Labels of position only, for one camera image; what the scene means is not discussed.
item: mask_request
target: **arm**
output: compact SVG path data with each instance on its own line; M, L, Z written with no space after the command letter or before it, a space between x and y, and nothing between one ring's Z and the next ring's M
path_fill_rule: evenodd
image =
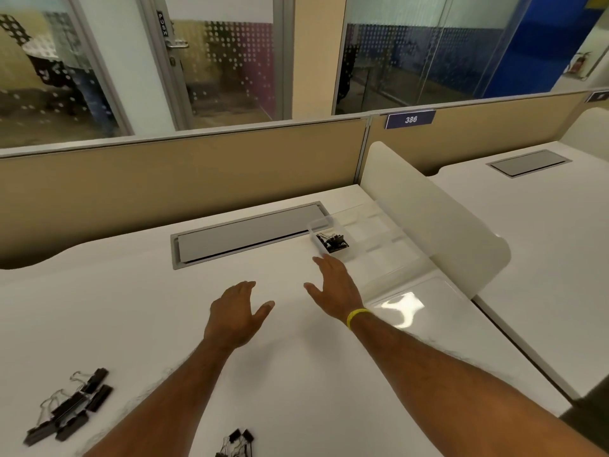
M324 290L304 287L328 315L346 321L363 307L345 265L313 258ZM408 413L446 457L606 457L606 454L496 377L442 353L369 313L351 322L355 336Z
M190 357L85 457L185 457L211 392L232 351L260 329L275 303L252 315L255 282L227 289L210 308L203 341Z

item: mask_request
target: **door handle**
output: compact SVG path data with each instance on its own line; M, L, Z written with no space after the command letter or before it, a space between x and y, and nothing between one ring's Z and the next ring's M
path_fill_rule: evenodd
M190 48L190 45L188 44L188 42L186 40L178 40L178 41L175 42L175 44L172 44L169 39L166 39L165 40L165 46L167 47L167 49L186 49L186 48Z

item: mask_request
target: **hand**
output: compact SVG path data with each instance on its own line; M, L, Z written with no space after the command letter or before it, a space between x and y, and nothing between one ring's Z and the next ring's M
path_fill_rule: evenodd
M324 255L323 258L314 256L313 261L324 277L324 291L309 282L304 284L304 288L327 315L346 323L352 311L363 308L359 290L341 260Z
M267 301L253 315L250 297L254 285L247 281L233 285L211 304L203 340L235 349L252 339L275 306L274 301Z

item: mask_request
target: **clear plastic container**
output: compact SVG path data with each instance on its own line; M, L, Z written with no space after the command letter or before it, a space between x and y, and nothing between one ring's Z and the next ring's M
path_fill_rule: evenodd
M429 258L376 202L308 226L320 254L329 253L345 263L365 301L433 269Z

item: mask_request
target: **white desk divider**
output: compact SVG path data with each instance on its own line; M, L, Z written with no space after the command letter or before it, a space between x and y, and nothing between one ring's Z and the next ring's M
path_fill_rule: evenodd
M374 142L362 189L468 297L510 262L507 242L382 142Z
M593 107L583 112L559 141L609 161L609 110Z

